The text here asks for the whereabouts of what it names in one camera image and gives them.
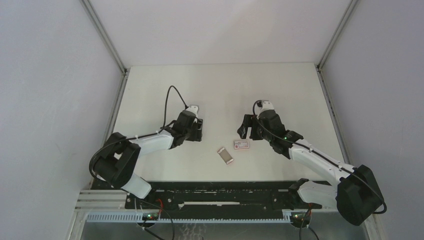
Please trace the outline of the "red staple box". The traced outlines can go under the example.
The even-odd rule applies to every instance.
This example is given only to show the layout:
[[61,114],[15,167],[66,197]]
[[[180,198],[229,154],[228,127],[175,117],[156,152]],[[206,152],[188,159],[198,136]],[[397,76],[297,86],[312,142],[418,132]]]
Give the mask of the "red staple box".
[[235,140],[233,142],[233,147],[235,150],[244,150],[249,149],[250,145],[248,140]]

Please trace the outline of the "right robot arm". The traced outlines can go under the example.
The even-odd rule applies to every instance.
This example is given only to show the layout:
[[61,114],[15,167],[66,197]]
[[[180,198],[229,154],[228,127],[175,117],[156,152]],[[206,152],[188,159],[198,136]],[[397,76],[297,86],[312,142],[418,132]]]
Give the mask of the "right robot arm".
[[289,203],[295,208],[318,204],[336,209],[354,226],[361,225],[372,214],[384,214],[387,204],[373,171],[338,161],[314,148],[299,133],[288,130],[273,110],[259,115],[245,114],[237,129],[241,139],[265,140],[279,155],[312,170],[327,183],[302,178],[290,187]]

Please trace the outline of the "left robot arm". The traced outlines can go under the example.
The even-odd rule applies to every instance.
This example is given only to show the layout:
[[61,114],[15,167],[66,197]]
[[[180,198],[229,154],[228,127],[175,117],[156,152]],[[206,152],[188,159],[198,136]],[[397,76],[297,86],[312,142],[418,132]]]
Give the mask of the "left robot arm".
[[90,174],[134,195],[143,208],[153,207],[157,196],[151,191],[151,185],[135,173],[137,161],[141,156],[174,149],[186,141],[200,142],[203,120],[198,117],[198,112],[197,105],[190,105],[180,112],[176,120],[147,135],[126,137],[114,132],[92,156]]

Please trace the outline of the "cardboard staple box tray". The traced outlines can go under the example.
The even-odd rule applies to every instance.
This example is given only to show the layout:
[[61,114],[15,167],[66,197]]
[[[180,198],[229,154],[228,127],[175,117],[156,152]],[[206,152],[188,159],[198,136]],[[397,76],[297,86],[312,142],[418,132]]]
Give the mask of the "cardboard staple box tray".
[[222,158],[222,160],[225,162],[226,165],[229,165],[234,161],[234,158],[230,155],[230,153],[227,151],[225,147],[222,147],[217,151],[219,156]]

